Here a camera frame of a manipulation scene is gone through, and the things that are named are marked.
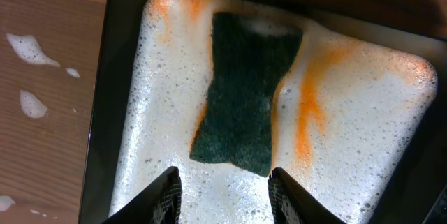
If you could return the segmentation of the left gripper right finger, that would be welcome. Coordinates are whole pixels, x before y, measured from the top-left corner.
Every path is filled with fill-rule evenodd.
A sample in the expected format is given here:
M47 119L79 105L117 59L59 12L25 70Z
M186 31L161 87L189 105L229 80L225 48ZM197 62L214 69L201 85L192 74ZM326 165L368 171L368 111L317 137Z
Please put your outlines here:
M275 224L344 224L280 167L268 178Z

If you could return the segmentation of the green yellow sponge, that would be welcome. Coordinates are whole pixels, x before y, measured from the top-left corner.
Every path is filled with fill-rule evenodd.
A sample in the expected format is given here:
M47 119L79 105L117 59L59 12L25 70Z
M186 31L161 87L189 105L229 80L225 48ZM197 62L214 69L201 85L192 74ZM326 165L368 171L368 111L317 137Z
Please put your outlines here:
M213 75L190 159L269 174L274 93L301 41L295 27L229 12L213 15Z

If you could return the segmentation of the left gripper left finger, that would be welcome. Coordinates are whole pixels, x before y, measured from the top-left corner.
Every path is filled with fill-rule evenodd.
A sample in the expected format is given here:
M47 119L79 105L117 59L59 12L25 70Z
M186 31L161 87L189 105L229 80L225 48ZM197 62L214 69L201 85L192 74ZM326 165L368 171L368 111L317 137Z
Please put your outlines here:
M171 166L101 224L178 224L181 203L179 169Z

